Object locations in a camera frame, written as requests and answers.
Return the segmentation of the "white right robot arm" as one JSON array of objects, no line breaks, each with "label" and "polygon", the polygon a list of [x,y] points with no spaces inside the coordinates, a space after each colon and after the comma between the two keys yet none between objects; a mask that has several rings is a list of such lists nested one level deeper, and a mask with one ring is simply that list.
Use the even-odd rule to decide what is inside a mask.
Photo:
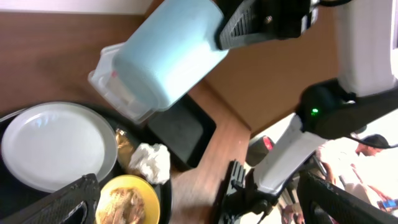
[{"label": "white right robot arm", "polygon": [[222,50],[268,40],[300,37],[321,7],[337,12],[340,71],[307,87],[275,148],[250,171],[229,163],[215,223],[238,223],[253,212],[266,217],[300,166],[328,140],[396,110],[397,77],[392,70],[397,2],[220,1],[224,21],[217,34]]}]

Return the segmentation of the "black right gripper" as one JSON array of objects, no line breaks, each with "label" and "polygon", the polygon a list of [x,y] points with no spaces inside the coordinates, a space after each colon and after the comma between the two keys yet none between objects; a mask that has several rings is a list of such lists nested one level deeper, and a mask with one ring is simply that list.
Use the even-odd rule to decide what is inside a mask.
[{"label": "black right gripper", "polygon": [[217,0],[224,18],[216,32],[220,50],[298,37],[312,24],[315,0]]}]

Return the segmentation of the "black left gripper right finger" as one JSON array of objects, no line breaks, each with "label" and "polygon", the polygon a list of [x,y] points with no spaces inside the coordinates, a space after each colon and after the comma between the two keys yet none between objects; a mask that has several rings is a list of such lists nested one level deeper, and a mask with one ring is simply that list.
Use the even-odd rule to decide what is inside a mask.
[{"label": "black left gripper right finger", "polygon": [[300,173],[297,195],[306,224],[397,224],[397,217],[310,172]]}]

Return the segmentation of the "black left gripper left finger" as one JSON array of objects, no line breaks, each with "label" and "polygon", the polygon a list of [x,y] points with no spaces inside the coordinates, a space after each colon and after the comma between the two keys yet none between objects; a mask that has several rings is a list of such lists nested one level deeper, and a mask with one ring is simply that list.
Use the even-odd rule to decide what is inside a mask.
[{"label": "black left gripper left finger", "polygon": [[83,175],[60,190],[1,220],[18,223],[94,223],[100,185],[94,174]]}]

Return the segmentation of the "light blue plastic cup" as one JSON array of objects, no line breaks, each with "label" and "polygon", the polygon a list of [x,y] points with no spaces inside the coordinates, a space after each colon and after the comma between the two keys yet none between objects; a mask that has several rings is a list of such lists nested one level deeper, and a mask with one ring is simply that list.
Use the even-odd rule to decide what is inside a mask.
[{"label": "light blue plastic cup", "polygon": [[210,0],[166,0],[113,58],[113,68],[147,110],[170,108],[228,54],[215,34],[223,20]]}]

